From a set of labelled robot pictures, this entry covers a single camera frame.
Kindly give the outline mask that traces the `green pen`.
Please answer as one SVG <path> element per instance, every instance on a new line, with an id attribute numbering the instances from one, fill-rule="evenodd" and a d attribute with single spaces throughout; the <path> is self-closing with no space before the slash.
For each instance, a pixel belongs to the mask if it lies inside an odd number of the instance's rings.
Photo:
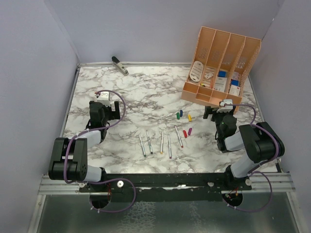
<path id="1" fill-rule="evenodd" d="M 139 136 L 139 140 L 140 140 L 140 145 L 141 145 L 141 148 L 142 148 L 143 156 L 146 157 L 146 151 L 145 151 L 143 140 L 142 140 L 140 134 L 138 136 Z"/>

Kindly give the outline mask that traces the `blue pen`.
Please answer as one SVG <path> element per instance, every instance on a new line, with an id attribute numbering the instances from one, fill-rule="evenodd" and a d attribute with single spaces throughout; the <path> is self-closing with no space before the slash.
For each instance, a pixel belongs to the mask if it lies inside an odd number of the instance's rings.
<path id="1" fill-rule="evenodd" d="M 146 131 L 146 135 L 147 135 L 147 140 L 148 140 L 148 146 L 149 146 L 150 153 L 154 154 L 153 147 L 152 147 L 152 144 L 151 144 L 150 135 L 149 135 L 148 131 Z"/>

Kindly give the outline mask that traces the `yellow pen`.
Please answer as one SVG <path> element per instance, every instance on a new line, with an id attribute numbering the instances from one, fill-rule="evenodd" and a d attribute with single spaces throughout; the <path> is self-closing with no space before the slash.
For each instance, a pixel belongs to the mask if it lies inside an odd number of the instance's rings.
<path id="1" fill-rule="evenodd" d="M 160 154 L 163 154 L 163 144 L 164 144 L 164 130 L 162 130 L 162 133 L 161 133 Z"/>

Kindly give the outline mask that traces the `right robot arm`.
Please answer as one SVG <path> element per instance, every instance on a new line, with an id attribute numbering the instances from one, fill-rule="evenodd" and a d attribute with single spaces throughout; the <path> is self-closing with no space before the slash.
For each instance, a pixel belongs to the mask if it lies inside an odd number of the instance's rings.
<path id="1" fill-rule="evenodd" d="M 281 157 L 285 146 L 267 122 L 237 126 L 234 117 L 236 106 L 225 105 L 223 108 L 205 107 L 204 119 L 211 115 L 215 123 L 218 150 L 222 153 L 245 149 L 246 155 L 229 165 L 224 174 L 223 184 L 234 190 L 248 175 L 260 166 Z"/>

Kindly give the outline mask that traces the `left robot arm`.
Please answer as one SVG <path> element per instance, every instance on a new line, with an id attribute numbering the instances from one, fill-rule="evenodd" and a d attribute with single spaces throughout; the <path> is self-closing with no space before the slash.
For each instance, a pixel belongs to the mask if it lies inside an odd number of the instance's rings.
<path id="1" fill-rule="evenodd" d="M 115 101 L 114 105 L 108 106 L 90 101 L 89 116 L 83 135 L 73 140 L 67 137 L 55 139 L 48 175 L 52 180 L 90 182 L 92 188 L 100 192 L 107 187 L 107 179 L 103 177 L 105 171 L 87 163 L 87 151 L 104 141 L 110 120 L 121 118 L 119 102 Z"/>

